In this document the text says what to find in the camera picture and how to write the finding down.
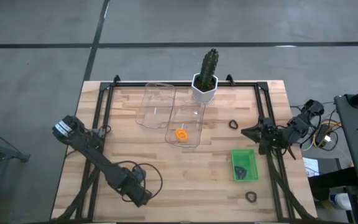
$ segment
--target cactus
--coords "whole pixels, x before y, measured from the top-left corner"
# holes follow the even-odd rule
[[[215,73],[216,65],[218,64],[219,54],[216,49],[211,49],[204,57],[203,65],[198,80],[201,82],[201,91],[210,90],[212,76]]]

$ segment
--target metal bracket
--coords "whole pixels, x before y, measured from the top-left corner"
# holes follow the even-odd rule
[[[257,82],[257,85],[264,91],[269,92],[269,86],[267,85],[267,82]]]
[[[116,75],[116,76],[114,77],[114,80],[112,81],[112,84],[115,85],[116,82],[119,82],[119,81],[121,81],[121,79],[119,78],[118,75]]]
[[[99,91],[107,90],[111,86],[111,82],[100,83]]]
[[[230,74],[227,75],[226,81],[229,81],[231,86],[236,85],[236,83],[233,80],[233,77]]]

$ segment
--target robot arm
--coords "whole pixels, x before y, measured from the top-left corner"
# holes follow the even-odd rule
[[[315,116],[323,114],[324,106],[318,101],[309,100],[301,109],[301,113],[288,121],[287,127],[278,128],[271,118],[259,118],[256,126],[242,129],[241,134],[255,143],[260,143],[260,155],[265,155],[272,148],[288,148],[289,153],[295,159],[290,146],[305,136],[309,127],[313,126],[310,121]]]
[[[104,173],[111,188],[120,195],[127,195],[136,206],[146,205],[152,194],[141,186],[146,172],[139,166],[133,170],[111,163],[99,150],[103,145],[104,131],[87,130],[75,116],[66,116],[53,128],[53,135],[62,143],[82,153]]]

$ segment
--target butcher block tabletop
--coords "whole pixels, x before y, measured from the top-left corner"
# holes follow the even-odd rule
[[[276,123],[286,125],[292,117],[284,82],[267,81]],[[91,128],[100,82],[84,82],[76,116]],[[268,116],[262,94],[264,113]],[[104,96],[100,121],[102,123],[107,96]],[[144,96],[144,87],[114,87],[104,155],[111,162],[134,161],[150,163],[162,174],[163,188],[147,205],[136,207],[122,201],[106,182],[103,173],[99,180],[94,222],[272,222],[277,221],[266,156],[258,155],[258,144],[240,133],[242,128],[257,124],[258,108],[255,91],[246,86],[218,87],[214,100],[206,105],[200,144],[185,149],[165,140],[166,129],[148,129],[135,118]],[[177,87],[176,103],[191,100],[191,88]],[[230,120],[239,129],[230,129]],[[232,149],[255,151],[259,179],[255,182],[235,182],[231,163]],[[291,191],[316,216],[311,190],[301,151],[293,147],[297,160],[284,155]],[[78,193],[85,166],[79,152],[70,154],[64,162],[52,218],[61,215]],[[147,190],[155,193],[160,178],[151,167],[147,172]],[[257,201],[250,203],[245,194],[253,191]],[[285,199],[280,190],[286,216]],[[83,216],[87,214],[88,203]]]

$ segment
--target yellow wire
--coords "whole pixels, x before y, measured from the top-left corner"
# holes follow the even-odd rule
[[[338,123],[338,122],[335,122],[335,121],[324,121],[320,124],[320,127],[317,129],[317,132],[316,134],[313,135],[313,146],[314,147],[320,147],[321,144],[323,143],[323,141],[321,141],[318,145],[316,145],[316,135],[317,133],[319,132],[319,129],[321,128],[321,125],[322,124],[333,124],[333,126],[331,126],[330,128],[327,129],[327,131],[324,133],[324,135],[326,135],[328,132],[330,132],[333,128],[335,128],[336,126],[340,126],[342,127],[342,123]]]

